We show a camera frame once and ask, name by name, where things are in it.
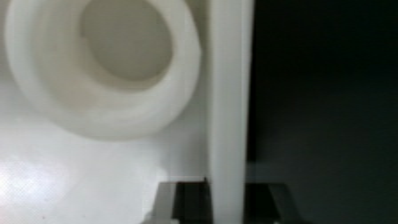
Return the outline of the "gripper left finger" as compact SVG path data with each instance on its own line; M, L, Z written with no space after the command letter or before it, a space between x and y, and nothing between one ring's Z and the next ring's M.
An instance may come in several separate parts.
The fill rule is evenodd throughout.
M141 224L208 224L208 182L162 182Z

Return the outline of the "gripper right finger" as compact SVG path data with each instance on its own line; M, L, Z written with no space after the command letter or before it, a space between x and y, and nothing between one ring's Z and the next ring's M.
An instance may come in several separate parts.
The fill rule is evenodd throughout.
M308 224L283 183L246 186L244 224Z

